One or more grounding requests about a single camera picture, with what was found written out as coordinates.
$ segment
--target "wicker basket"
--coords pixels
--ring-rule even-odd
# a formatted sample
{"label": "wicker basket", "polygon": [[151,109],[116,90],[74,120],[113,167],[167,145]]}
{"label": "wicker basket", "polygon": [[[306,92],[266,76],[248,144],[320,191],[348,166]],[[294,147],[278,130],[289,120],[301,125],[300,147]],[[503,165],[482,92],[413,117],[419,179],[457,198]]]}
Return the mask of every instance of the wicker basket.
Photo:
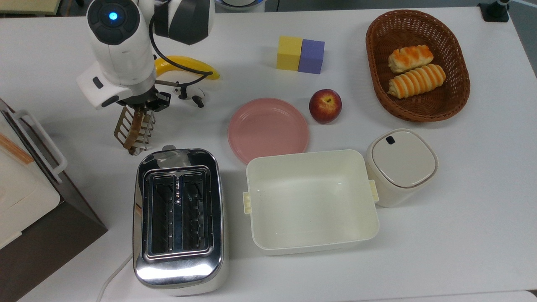
{"label": "wicker basket", "polygon": [[[388,56],[406,46],[427,45],[432,63],[446,73],[444,85],[421,95],[398,99],[387,94],[396,74]],[[375,93],[392,115],[415,122],[439,121],[457,114],[470,94],[470,79],[455,35],[438,19],[415,10],[387,12],[371,23],[366,36],[367,57]]]}

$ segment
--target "white canister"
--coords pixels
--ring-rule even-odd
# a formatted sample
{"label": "white canister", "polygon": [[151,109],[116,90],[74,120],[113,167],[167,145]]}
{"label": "white canister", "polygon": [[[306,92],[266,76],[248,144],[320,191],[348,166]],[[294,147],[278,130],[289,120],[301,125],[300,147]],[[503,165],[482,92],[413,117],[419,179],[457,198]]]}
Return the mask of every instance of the white canister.
{"label": "white canister", "polygon": [[396,129],[367,149],[366,168],[375,180],[378,205],[395,206],[422,189],[435,176],[438,159],[431,147],[409,129]]}

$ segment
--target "purple foam cube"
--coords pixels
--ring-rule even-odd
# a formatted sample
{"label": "purple foam cube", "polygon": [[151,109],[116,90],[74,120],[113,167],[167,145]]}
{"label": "purple foam cube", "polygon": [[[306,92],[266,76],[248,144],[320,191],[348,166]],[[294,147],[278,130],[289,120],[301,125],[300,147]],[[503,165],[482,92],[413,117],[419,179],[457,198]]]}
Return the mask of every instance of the purple foam cube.
{"label": "purple foam cube", "polygon": [[299,71],[301,73],[320,74],[324,58],[324,42],[302,40]]}

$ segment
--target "white cable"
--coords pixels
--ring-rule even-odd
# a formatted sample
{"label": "white cable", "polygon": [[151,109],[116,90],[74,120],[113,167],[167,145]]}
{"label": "white cable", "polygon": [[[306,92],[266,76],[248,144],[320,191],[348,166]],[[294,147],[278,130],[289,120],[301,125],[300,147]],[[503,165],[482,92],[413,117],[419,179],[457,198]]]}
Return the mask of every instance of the white cable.
{"label": "white cable", "polygon": [[524,4],[524,5],[527,5],[527,6],[531,6],[531,7],[537,9],[537,4],[533,4],[533,3],[530,3],[530,2],[527,2],[527,1],[524,1],[524,0],[511,0],[511,1],[518,2],[520,4]]}
{"label": "white cable", "polygon": [[103,298],[104,291],[106,290],[106,287],[109,285],[110,281],[129,263],[129,261],[133,258],[133,254],[131,253],[127,259],[113,272],[110,277],[108,277],[108,280],[105,281],[103,284],[103,287],[101,287],[101,292],[99,293],[99,297],[97,297],[97,302],[100,302]]}

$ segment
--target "yellow foam cube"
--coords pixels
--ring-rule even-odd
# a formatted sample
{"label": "yellow foam cube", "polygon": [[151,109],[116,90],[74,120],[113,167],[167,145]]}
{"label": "yellow foam cube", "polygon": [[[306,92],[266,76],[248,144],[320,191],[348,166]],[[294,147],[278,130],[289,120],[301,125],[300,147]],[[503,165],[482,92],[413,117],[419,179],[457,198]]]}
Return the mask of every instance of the yellow foam cube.
{"label": "yellow foam cube", "polygon": [[278,43],[276,68],[298,71],[301,50],[302,38],[281,35]]}

